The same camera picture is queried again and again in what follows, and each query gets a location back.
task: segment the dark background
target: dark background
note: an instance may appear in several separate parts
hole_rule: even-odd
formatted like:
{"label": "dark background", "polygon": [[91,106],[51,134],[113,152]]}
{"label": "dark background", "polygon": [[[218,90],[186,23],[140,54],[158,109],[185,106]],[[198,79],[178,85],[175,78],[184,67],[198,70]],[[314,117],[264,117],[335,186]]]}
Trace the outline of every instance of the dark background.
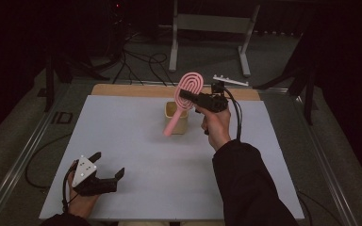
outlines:
{"label": "dark background", "polygon": [[[123,6],[117,13],[124,15],[113,16],[108,6],[116,2]],[[226,1],[229,10],[224,10],[224,1],[208,2],[200,8],[200,1],[180,1],[179,11],[223,16],[252,11],[246,1]],[[319,13],[320,19],[312,20]],[[45,67],[48,46],[77,60],[118,51],[122,40],[110,33],[113,17],[156,37],[158,24],[172,24],[173,2],[0,1],[0,123],[33,87]],[[314,63],[316,85],[362,165],[362,1],[264,1],[255,30],[259,35],[302,36],[289,65]]]}

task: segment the person's left hand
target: person's left hand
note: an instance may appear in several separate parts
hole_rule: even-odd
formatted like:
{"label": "person's left hand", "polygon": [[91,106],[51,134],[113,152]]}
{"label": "person's left hand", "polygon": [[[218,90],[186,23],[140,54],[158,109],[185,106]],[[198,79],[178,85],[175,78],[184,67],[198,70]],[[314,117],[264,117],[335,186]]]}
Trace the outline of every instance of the person's left hand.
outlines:
{"label": "person's left hand", "polygon": [[92,212],[93,206],[98,201],[99,195],[94,196],[81,196],[74,191],[72,187],[75,172],[72,171],[67,178],[67,182],[70,189],[70,203],[69,203],[69,214],[88,218]]}

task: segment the person's right hand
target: person's right hand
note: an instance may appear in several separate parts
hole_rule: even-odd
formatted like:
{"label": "person's right hand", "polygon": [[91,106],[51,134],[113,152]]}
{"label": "person's right hand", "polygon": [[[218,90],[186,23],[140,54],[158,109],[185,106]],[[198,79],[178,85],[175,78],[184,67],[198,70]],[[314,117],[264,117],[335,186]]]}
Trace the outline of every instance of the person's right hand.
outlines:
{"label": "person's right hand", "polygon": [[231,112],[229,108],[222,112],[214,113],[198,105],[195,109],[205,115],[202,129],[208,130],[208,142],[217,152],[225,143],[231,140],[229,134]]}

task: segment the pink handle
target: pink handle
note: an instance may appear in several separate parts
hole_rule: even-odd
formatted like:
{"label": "pink handle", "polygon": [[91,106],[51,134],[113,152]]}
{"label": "pink handle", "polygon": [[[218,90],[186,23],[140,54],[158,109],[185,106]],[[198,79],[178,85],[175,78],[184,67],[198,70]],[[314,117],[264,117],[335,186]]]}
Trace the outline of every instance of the pink handle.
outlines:
{"label": "pink handle", "polygon": [[184,111],[184,109],[182,109],[181,107],[177,107],[177,110],[175,111],[172,119],[169,121],[169,123],[167,124],[166,128],[164,128],[163,134],[165,136],[170,136],[173,132],[174,127],[177,125],[178,120],[181,117],[182,112]]}

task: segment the dark gray floor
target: dark gray floor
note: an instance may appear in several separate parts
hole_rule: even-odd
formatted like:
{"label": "dark gray floor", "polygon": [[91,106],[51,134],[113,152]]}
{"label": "dark gray floor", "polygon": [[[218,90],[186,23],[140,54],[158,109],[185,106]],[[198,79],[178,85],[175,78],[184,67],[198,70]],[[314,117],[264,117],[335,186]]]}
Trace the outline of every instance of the dark gray floor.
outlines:
{"label": "dark gray floor", "polygon": [[[194,71],[201,73],[207,84],[211,82],[213,74],[223,74],[241,82],[249,81],[251,86],[259,85],[281,74],[297,42],[298,40],[295,38],[284,36],[253,36],[247,53],[252,76],[245,78],[241,75],[237,55],[238,37],[228,41],[181,41],[177,71],[169,73],[169,77],[173,82],[178,82],[184,73]],[[156,53],[164,53],[168,56],[171,43],[169,37],[156,41],[131,41],[125,46],[125,49],[149,56]],[[126,56],[126,62],[140,80],[159,82],[151,72],[148,63],[132,56]],[[115,65],[110,70],[102,72],[102,75],[113,78],[120,67],[120,64]],[[166,70],[168,69],[168,59],[164,63],[164,67]],[[161,79],[169,81],[165,71],[159,65],[153,65],[153,68]],[[0,126],[0,185],[43,115],[44,99],[36,97],[39,89],[44,86],[43,76],[42,73],[36,78],[36,87],[27,93]],[[124,69],[119,77],[119,82],[128,83],[128,78],[129,70]],[[139,83],[138,79],[133,76],[132,78],[134,84]],[[93,84],[96,83],[101,83],[101,81],[86,76],[77,76],[74,79],[55,108],[56,111],[73,113],[72,123],[50,124],[41,138],[39,148],[73,131],[85,98],[91,93]],[[288,84],[289,81],[286,81],[278,84],[277,87],[287,88]],[[299,110],[297,112],[295,109],[295,101],[287,95],[262,92],[260,96],[269,110],[271,122],[287,161],[292,181],[308,207],[313,224],[338,225],[330,213],[336,216],[338,221],[342,222],[343,219],[339,216],[332,189],[330,191],[330,186],[324,179],[316,156],[316,146],[312,144],[312,137],[307,135],[308,130],[315,133],[315,138],[318,139],[321,149],[331,164],[338,185],[343,190],[357,225],[362,225],[362,169],[359,167],[346,137],[323,100],[321,90],[315,89],[316,107],[312,112],[314,125],[311,127],[304,125]],[[50,185],[68,139],[69,137],[64,137],[44,147],[33,159],[29,177],[34,183],[42,186]],[[40,222],[38,215],[46,197],[46,190],[30,186],[25,181],[24,175],[21,175],[9,198],[2,204],[0,225],[36,225]],[[324,207],[313,202],[301,192]],[[307,218],[299,223],[309,225],[309,220]]]}

